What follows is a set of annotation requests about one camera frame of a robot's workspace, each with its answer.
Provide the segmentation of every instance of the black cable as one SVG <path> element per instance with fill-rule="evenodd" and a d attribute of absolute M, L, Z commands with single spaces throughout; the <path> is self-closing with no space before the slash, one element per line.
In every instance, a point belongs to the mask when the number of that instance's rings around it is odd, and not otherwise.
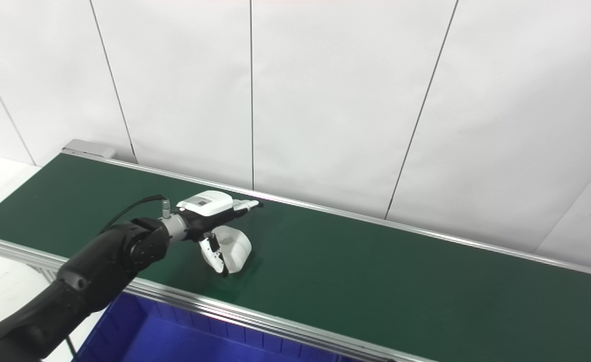
<path fill-rule="evenodd" d="M 116 216 L 114 216 L 98 233 L 103 234 L 107 229 L 109 229 L 112 226 L 112 224 L 114 224 L 116 222 L 116 220 L 119 220 L 119 218 L 121 218 L 121 216 L 125 215 L 125 213 L 134 209 L 136 206 L 139 206 L 139 205 L 144 204 L 146 202 L 155 201 L 155 200 L 167 200 L 167 199 L 161 194 L 148 196 L 144 199 L 141 199 L 141 200 L 135 202 L 134 204 L 128 206 L 127 208 L 123 209 L 123 211 L 121 211 Z"/>
<path fill-rule="evenodd" d="M 65 337 L 65 342 L 67 342 L 69 352 L 72 352 L 72 362 L 78 361 L 78 357 L 76 355 L 76 348 L 74 348 L 74 344 L 72 344 L 72 339 L 70 339 L 69 335 Z"/>

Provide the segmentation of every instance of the white floor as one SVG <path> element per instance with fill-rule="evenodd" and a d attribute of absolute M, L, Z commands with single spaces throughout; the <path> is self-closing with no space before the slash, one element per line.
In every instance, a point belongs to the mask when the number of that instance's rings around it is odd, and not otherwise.
<path fill-rule="evenodd" d="M 24 183 L 40 167 L 0 158 L 0 202 Z M 0 257 L 0 321 L 12 314 L 47 286 L 38 272 L 24 264 Z M 80 348 L 102 312 L 91 315 L 71 335 L 76 348 Z M 71 360 L 64 342 L 49 355 L 47 362 Z"/>

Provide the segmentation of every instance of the green conveyor belt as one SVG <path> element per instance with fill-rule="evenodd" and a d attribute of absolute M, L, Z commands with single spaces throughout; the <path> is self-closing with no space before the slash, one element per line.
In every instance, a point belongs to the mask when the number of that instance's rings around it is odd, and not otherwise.
<path fill-rule="evenodd" d="M 135 200 L 210 189 L 60 154 L 0 204 L 0 239 L 70 257 Z M 230 225 L 242 272 L 184 242 L 139 276 L 441 362 L 591 361 L 590 274 L 271 201 Z"/>

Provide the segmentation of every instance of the robotic hand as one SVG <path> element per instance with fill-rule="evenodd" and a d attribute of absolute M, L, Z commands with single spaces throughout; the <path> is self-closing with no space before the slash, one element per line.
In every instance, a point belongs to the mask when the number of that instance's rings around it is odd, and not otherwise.
<path fill-rule="evenodd" d="M 207 191 L 179 202 L 173 212 L 163 200 L 160 219 L 136 218 L 110 227 L 63 264 L 50 286 L 0 322 L 0 361 L 47 357 L 89 314 L 107 307 L 139 271 L 163 259 L 176 241 L 198 242 L 208 264 L 224 277 L 237 271 L 250 245 L 223 250 L 213 229 L 261 206 L 256 200 Z M 237 263 L 235 270 L 229 270 L 227 261 Z"/>

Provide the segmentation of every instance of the blue bin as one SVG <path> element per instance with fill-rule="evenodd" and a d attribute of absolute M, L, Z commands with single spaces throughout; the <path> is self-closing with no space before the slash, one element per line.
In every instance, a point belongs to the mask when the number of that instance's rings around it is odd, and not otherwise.
<path fill-rule="evenodd" d="M 78 362 L 353 362 L 250 328 L 122 293 L 77 354 Z"/>

